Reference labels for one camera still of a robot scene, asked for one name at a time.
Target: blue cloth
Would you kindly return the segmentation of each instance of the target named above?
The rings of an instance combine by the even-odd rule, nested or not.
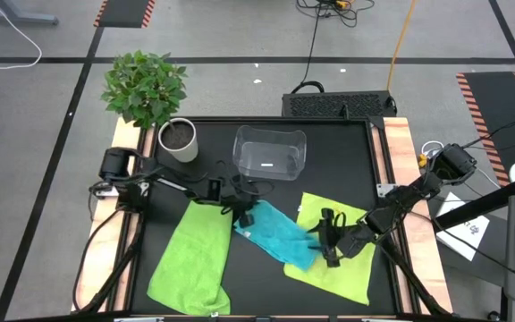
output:
[[[260,200],[250,214],[254,217],[254,224],[240,228],[237,221],[234,224],[236,232],[283,263],[293,264],[303,271],[313,265],[319,251],[311,250],[309,246],[319,246],[315,237],[267,201]]]

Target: clear plastic container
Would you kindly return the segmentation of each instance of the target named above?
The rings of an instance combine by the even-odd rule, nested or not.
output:
[[[282,132],[243,125],[233,142],[233,163],[240,174],[295,180],[305,167],[307,137],[303,131]]]

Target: yellow-green cloth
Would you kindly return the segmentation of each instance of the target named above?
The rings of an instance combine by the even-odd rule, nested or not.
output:
[[[297,225],[307,230],[315,227],[321,219],[322,208],[331,208],[335,210],[335,213],[345,213],[347,225],[352,225],[365,214],[365,210],[304,192]],[[323,256],[318,255],[315,263],[307,272],[291,264],[285,264],[283,272],[288,277],[335,293],[351,301],[368,305],[367,290],[374,254],[375,244],[369,243],[355,258],[341,259],[339,267],[327,267]]]
[[[232,235],[232,213],[191,202],[156,267],[147,295],[183,314],[230,314],[222,275]]]

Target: wooden board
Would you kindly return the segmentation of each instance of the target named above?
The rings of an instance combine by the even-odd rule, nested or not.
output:
[[[384,119],[384,124],[396,183],[409,184],[420,176],[412,138],[410,137],[409,123],[405,118],[386,118]],[[381,145],[376,130],[373,131],[373,138],[376,147],[379,174],[381,175],[382,182],[387,182],[386,173],[384,171],[383,154],[380,149]],[[119,120],[114,133],[113,146],[136,148],[138,140],[139,130]],[[149,153],[152,144],[156,144],[156,139],[155,134],[150,131],[145,141],[145,155]],[[115,205],[115,199],[99,201],[91,232],[113,212]],[[428,208],[424,201],[419,202],[413,210],[419,214],[428,216]],[[129,240],[134,234],[133,227],[136,223],[133,223],[129,233]],[[121,227],[122,216],[119,216],[113,220],[113,222],[106,225],[103,229],[105,231],[98,233],[96,240],[92,242],[87,258],[85,259],[85,266],[77,291],[78,302],[81,306],[84,306],[95,295],[112,271]],[[405,219],[405,227],[409,242],[410,257],[415,273],[428,291],[436,298],[438,303],[446,310],[452,311],[432,225],[417,216],[407,216]],[[401,305],[405,312],[410,312],[409,289],[406,278],[400,269],[397,269],[397,276],[399,277],[401,288]],[[121,281],[119,282],[117,298],[114,305],[116,309],[122,309],[127,287],[128,269],[122,275]],[[423,312],[426,312],[426,308],[422,303],[421,308]]]

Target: white paper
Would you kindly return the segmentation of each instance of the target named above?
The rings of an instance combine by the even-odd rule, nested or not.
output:
[[[464,204],[464,201],[460,200],[458,197],[456,197],[453,193],[450,192],[446,197],[446,200],[441,206],[440,210],[438,211],[437,217]],[[462,239],[463,241],[466,241],[475,248],[478,248],[478,245],[480,245],[482,237],[484,236],[484,233],[488,228],[488,223],[490,223],[490,220],[488,220],[488,218],[486,218],[485,216],[479,216],[478,218],[470,220],[464,224],[454,226],[453,228],[450,228],[447,231]],[[452,238],[452,236],[450,236],[446,232],[437,233],[436,239],[442,242],[444,245],[448,246],[450,249],[456,251],[469,261],[472,261],[474,255],[476,254],[475,250],[471,249],[462,241]]]

